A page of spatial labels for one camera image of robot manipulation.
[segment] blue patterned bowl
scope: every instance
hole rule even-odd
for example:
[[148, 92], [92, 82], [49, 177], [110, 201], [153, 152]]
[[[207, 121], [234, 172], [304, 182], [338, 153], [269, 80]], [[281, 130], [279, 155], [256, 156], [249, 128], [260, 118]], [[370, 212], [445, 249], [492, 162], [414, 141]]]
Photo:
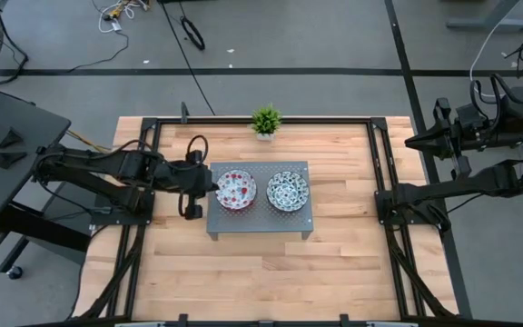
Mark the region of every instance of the blue patterned bowl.
[[294, 212], [308, 202], [310, 188], [298, 173], [281, 172], [270, 179], [266, 194], [271, 205], [277, 209]]

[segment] caster wheel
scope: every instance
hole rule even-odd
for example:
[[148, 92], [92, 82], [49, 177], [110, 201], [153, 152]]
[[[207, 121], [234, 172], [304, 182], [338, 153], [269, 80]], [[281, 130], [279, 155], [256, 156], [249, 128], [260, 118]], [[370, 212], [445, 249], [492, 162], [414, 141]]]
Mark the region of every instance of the caster wheel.
[[12, 266], [5, 274], [7, 274], [7, 277], [9, 277], [10, 280], [16, 280], [22, 277], [24, 270], [21, 267]]

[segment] black desk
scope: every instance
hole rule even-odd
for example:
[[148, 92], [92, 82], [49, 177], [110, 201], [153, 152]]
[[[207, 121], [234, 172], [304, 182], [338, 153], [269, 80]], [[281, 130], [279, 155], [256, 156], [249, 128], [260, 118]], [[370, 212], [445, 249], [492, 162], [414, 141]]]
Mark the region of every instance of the black desk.
[[[56, 223], [45, 221], [43, 213], [14, 203], [15, 195], [29, 180], [32, 174], [39, 146], [56, 144], [64, 136], [70, 121], [37, 108], [31, 104], [0, 94], [0, 122], [9, 124], [20, 134], [23, 141], [6, 147], [5, 151], [21, 150], [27, 156], [8, 169], [0, 168], [0, 243], [8, 232], [14, 231], [39, 239], [52, 241], [63, 246], [71, 246], [66, 238], [74, 237], [79, 243], [88, 235]], [[59, 242], [53, 236], [61, 234]]]

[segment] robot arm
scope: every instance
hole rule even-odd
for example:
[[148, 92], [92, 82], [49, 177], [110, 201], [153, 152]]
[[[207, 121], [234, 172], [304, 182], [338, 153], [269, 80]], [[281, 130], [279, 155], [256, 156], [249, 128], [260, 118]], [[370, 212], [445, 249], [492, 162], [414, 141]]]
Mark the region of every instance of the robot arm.
[[[151, 191], [178, 193], [189, 197], [185, 212], [180, 215], [191, 220], [202, 217], [202, 208], [195, 204], [207, 192], [219, 189], [212, 182], [212, 172], [203, 164], [206, 158], [199, 150], [191, 151], [189, 143], [184, 160], [168, 162], [162, 154], [143, 150], [123, 150], [126, 145], [141, 143], [131, 141], [109, 154], [67, 149], [61, 145], [40, 149], [34, 168], [34, 178], [39, 183], [66, 181], [108, 198], [113, 206], [138, 214], [146, 209], [144, 195]], [[123, 185], [115, 185], [91, 173], [111, 175]]]
[[[412, 149], [433, 154], [439, 159], [450, 158], [454, 163], [451, 171], [453, 181], [424, 186], [398, 184], [393, 190], [394, 205], [417, 204], [470, 193], [503, 197], [523, 193], [523, 175], [518, 178], [514, 169], [514, 165], [523, 164], [523, 160], [506, 160], [469, 176], [469, 160], [461, 154], [465, 150], [483, 151], [488, 147], [523, 143], [523, 87], [508, 89], [497, 75], [492, 75], [491, 81], [498, 105], [496, 118], [488, 119], [473, 101], [473, 104], [456, 109], [458, 117], [452, 123], [449, 103], [447, 99], [440, 98], [433, 111], [435, 124], [428, 131], [405, 141]], [[497, 83], [502, 84], [506, 92], [501, 99]]]

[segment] perforated metal surface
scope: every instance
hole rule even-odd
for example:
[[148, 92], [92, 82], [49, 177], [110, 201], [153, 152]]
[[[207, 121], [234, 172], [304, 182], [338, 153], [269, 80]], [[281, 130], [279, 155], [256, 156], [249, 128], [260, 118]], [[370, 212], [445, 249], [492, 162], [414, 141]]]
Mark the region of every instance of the perforated metal surface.
[[223, 208], [214, 196], [209, 196], [207, 233], [253, 233], [253, 232], [311, 232], [311, 196], [304, 206], [293, 213], [282, 212], [268, 201], [266, 188], [271, 177], [279, 172], [299, 173], [310, 185], [307, 162], [277, 163], [212, 163], [213, 180], [232, 169], [248, 172], [257, 184], [257, 194], [247, 208], [232, 211]]

